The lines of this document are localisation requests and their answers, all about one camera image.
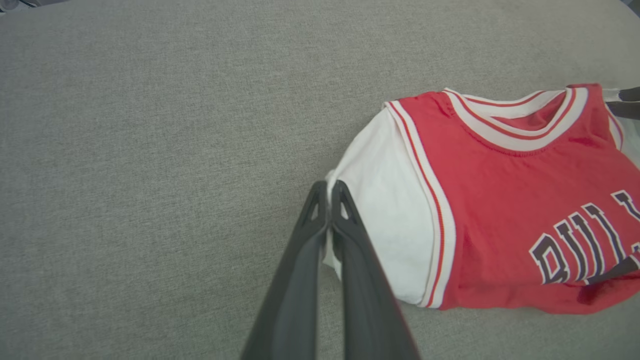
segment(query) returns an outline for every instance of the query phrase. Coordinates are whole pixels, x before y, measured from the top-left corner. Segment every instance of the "gray couch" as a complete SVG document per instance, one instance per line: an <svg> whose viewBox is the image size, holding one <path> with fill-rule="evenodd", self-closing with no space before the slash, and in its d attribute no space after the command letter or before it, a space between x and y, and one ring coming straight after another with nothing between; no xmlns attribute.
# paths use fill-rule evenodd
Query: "gray couch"
<svg viewBox="0 0 640 360"><path fill-rule="evenodd" d="M383 101L638 86L639 35L618 0L76 0L0 17L0 357L237 357L310 185ZM319 286L319 358L338 359L326 266ZM640 350L640 295L590 316L402 311L425 359Z"/></svg>

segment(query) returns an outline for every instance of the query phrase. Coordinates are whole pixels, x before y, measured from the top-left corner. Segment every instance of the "folded shirt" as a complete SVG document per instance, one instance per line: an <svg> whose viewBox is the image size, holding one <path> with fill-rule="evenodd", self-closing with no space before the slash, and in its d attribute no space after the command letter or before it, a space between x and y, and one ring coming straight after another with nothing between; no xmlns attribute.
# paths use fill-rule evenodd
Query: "folded shirt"
<svg viewBox="0 0 640 360"><path fill-rule="evenodd" d="M349 186L405 302L598 311L640 289L639 126L608 111L611 96L592 84L385 103L329 191Z"/></svg>

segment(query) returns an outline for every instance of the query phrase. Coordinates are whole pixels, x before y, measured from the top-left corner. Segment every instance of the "neckline trim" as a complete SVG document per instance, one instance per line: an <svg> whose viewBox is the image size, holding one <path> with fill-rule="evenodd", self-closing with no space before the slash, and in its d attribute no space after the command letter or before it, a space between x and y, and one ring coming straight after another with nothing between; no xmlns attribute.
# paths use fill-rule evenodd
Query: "neckline trim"
<svg viewBox="0 0 640 360"><path fill-rule="evenodd" d="M462 95L449 88L449 97L460 120L475 134L494 145L512 151L542 149L567 131L580 117L588 98L586 88L534 92L515 101L494 101ZM539 130L524 130L500 122L493 117L517 119L540 111L550 101L564 94L564 100L548 124Z"/></svg>

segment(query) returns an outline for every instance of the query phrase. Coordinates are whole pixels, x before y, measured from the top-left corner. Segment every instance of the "red stripe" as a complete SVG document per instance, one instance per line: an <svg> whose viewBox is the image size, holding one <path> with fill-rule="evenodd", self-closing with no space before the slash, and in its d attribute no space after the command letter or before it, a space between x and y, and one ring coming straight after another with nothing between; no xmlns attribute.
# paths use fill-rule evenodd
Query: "red stripe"
<svg viewBox="0 0 640 360"><path fill-rule="evenodd" d="M564 116L566 115L566 113L567 113L567 112L569 112L569 109L571 109L571 107L572 107L572 105L573 105L573 102L574 102L574 100L575 100L575 92L574 92L574 91L572 91L572 92L571 92L571 99L569 100L569 105L567 105L567 107L564 109L563 113L560 115L560 117L558 118L558 120L556 121L556 123L555 123L555 124L553 124L553 126L552 126L548 131L546 131L546 132L545 132L545 133L543 133L543 134L536 135L536 136L524 136L524 135L520 135L520 134L514 134L514 133L512 133L511 131L505 130L505 129L503 129L503 128L499 127L499 126L496 126L495 124L492 124L491 122L486 121L485 119L481 118L481 117L480 117L480 116L478 116L476 113L474 113L474 112L473 112L473 111L472 111L472 110L467 106L467 104L465 104L465 102L463 101L463 99L462 99L458 94L453 93L453 92L452 92L452 93L450 93L450 94L455 95L455 96L458 98L458 100L460 101L460 103L462 104L462 106L465 108L465 110L466 110L468 113L470 113L471 115L473 115L473 117L475 117L477 120L481 121L483 124L488 125L488 126L489 126L489 127L491 127L492 129L494 129L494 130L496 130L496 131L498 131L498 132L500 132L500 133L502 133L502 134L505 134L505 135L511 136L512 138L517 138L517 139L522 139L522 140L535 140L535 139L539 139L539 138L543 138L543 137L547 136L547 135L551 132L551 130L553 130L553 129L558 125L558 124L560 124L560 121L562 121L562 119L564 118Z"/></svg>
<svg viewBox="0 0 640 360"><path fill-rule="evenodd" d="M418 163L418 167L420 168L420 172L422 173L422 178L424 182L427 183L427 187L429 188L429 192L431 192L431 197L436 203L436 210L438 212L438 225L440 227L440 254L438 256L438 272L436 273L436 280L433 283L433 289L431 289L431 294L429 295L429 302L426 307L431 306L433 303L433 293L436 290L436 286L438 285L438 281L440 280L440 272L442 271L442 258L444 257L444 223L442 221L442 211L440 210L440 202L438 202L438 198L436 197L435 192L433 191L429 181L427 180L427 175L424 173L424 169L422 168L422 164L420 163L420 158L418 158L418 152L415 150L415 145L413 144L413 139L411 138L411 133L409 133L409 127L406 124L406 121L402 115L398 112L396 107L392 102L389 103L391 107L394 109L400 120L402 120L404 131L406 133L406 137L409 139L409 144L411 144L411 150L413 151L413 157L415 161Z"/></svg>
<svg viewBox="0 0 640 360"><path fill-rule="evenodd" d="M510 106L519 106L519 105L526 104L527 102L537 98L538 96L540 96L540 95L542 95L544 93L545 93L544 91L540 91L536 95L534 95L534 96L532 96L532 97L530 97L530 98L528 98L526 100L523 100L523 101L520 101L520 102L515 102L513 104L498 104L496 102L491 102L491 101L482 101L482 100L469 99L469 98L466 98L466 99L471 101L471 102L475 102L475 103L482 104L482 105L491 105L491 106L499 106L501 108L508 108Z"/></svg>

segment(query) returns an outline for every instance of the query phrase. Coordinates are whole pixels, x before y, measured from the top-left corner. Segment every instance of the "chicago bulls jersey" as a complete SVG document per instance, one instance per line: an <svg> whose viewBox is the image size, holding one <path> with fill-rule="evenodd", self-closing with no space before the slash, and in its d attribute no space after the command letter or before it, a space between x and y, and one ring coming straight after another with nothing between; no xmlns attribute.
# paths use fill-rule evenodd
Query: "chicago bulls jersey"
<svg viewBox="0 0 640 360"><path fill-rule="evenodd" d="M640 171L599 85L385 106L431 210L420 305L591 313L640 290Z"/></svg>

